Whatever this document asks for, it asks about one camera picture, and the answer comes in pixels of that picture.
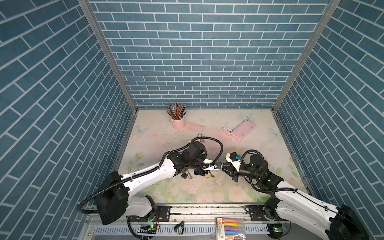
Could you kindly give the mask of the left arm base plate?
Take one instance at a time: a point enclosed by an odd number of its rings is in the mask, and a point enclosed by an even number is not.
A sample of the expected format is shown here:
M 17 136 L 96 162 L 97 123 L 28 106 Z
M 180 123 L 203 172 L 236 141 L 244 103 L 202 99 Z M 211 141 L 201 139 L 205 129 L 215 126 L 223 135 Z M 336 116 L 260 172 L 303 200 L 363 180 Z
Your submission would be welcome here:
M 152 209 L 144 217 L 128 216 L 128 220 L 134 223 L 169 222 L 170 214 L 171 214 L 171 206 L 157 206 L 156 209 Z

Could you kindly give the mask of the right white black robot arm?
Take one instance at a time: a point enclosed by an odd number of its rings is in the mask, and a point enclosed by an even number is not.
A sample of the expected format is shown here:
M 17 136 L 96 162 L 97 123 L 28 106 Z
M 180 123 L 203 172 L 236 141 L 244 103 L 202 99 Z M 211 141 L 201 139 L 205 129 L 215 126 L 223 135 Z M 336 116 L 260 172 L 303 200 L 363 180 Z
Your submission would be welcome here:
M 226 162 L 215 164 L 235 182 L 246 179 L 252 189 L 271 197 L 264 204 L 265 217 L 271 221 L 288 220 L 323 240 L 367 240 L 369 234 L 350 207 L 319 200 L 269 170 L 264 156 L 256 150 L 243 155 L 229 153 Z

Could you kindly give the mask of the red padlock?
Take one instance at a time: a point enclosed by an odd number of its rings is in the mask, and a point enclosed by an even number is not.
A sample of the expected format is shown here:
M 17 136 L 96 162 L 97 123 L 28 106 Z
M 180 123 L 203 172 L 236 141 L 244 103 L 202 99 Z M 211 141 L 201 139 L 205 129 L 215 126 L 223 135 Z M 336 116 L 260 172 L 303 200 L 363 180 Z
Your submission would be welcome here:
M 205 140 L 204 139 L 199 139 L 199 141 L 200 141 L 200 143 L 203 143 Z

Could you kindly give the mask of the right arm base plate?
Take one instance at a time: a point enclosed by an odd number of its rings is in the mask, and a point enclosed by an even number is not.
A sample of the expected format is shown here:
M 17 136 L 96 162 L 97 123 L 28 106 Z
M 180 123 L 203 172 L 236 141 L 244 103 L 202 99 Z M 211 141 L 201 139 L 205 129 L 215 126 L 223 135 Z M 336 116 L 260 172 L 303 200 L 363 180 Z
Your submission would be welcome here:
M 247 205 L 244 210 L 250 215 L 251 221 L 287 221 L 278 216 L 277 206 L 273 205 Z

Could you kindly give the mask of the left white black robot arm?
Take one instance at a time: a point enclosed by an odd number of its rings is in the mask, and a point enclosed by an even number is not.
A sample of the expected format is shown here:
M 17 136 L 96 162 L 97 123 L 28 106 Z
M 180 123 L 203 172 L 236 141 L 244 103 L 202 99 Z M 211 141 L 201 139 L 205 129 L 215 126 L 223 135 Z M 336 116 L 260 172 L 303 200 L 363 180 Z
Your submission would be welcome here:
M 218 155 L 205 163 L 206 148 L 200 140 L 219 144 Z M 165 179 L 184 174 L 189 169 L 205 171 L 216 164 L 224 151 L 221 141 L 212 137 L 196 137 L 185 146 L 165 152 L 159 163 L 146 169 L 120 175 L 110 173 L 98 190 L 77 206 L 80 214 L 98 214 L 104 225 L 111 224 L 123 215 L 152 218 L 157 207 L 151 197 L 137 198 L 136 193 Z

